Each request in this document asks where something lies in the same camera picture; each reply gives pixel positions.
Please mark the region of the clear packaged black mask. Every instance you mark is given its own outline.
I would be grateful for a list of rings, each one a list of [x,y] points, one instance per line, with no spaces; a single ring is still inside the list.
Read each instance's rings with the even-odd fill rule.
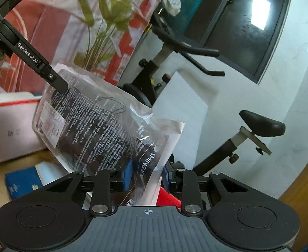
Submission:
[[[124,172],[120,205],[156,205],[184,123],[155,117],[129,93],[74,64],[60,62],[55,71],[68,89],[45,87],[34,131],[67,172]]]

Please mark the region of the blue white packaged bag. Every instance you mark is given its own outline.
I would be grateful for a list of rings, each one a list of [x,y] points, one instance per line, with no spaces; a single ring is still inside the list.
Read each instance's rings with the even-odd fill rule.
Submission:
[[[7,173],[5,185],[10,199],[15,200],[67,174],[60,164],[43,161],[33,167]]]

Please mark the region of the red plant print backdrop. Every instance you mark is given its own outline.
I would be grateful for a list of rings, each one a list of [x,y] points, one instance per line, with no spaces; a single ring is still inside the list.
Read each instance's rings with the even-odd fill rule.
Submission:
[[[22,0],[7,20],[52,65],[116,85],[161,0]]]

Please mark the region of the white foam sheet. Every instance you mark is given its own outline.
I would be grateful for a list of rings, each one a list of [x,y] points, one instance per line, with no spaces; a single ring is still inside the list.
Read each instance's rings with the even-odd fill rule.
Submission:
[[[187,169],[199,164],[220,145],[213,117],[208,116],[217,94],[218,90],[205,80],[175,72],[153,106],[155,117],[184,123],[173,156]]]

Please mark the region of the red strawberry cardboard box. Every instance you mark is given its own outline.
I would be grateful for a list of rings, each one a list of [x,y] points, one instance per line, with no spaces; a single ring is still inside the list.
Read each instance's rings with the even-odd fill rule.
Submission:
[[[47,148],[33,129],[40,100],[21,99],[12,94],[8,102],[0,102],[0,162]]]

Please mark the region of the black exercise bike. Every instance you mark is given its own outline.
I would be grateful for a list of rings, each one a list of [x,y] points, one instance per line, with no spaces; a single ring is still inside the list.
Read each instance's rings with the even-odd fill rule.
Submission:
[[[255,112],[241,110],[239,115],[245,125],[241,126],[234,136],[225,141],[203,161],[195,164],[201,129],[208,107],[179,73],[164,74],[160,83],[154,82],[153,75],[168,56],[175,52],[191,62],[205,75],[224,77],[224,71],[209,71],[192,57],[193,55],[204,55],[216,58],[220,53],[217,50],[191,47],[177,40],[159,13],[153,14],[149,24],[152,32],[163,42],[163,46],[152,60],[141,59],[139,62],[140,73],[131,83],[125,83],[121,88],[142,104],[154,108],[157,112],[170,114],[186,123],[182,141],[177,146],[177,152],[169,158],[165,171],[172,173],[173,170],[190,168],[197,175],[203,176],[225,159],[232,164],[235,163],[239,159],[236,151],[246,140],[250,140],[256,145],[259,154],[271,155],[271,150],[260,138],[283,136],[286,130],[285,124]]]

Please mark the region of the crumpled white paper wad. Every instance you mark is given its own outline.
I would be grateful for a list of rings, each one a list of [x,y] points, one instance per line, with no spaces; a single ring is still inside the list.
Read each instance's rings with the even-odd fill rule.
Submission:
[[[173,17],[181,11],[181,0],[162,0],[163,8]]]

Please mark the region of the dark window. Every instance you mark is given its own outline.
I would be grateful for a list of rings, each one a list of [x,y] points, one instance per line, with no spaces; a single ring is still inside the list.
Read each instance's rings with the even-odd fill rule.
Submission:
[[[263,76],[289,0],[180,0],[175,16],[161,13],[178,40],[218,50],[218,59],[251,81]]]

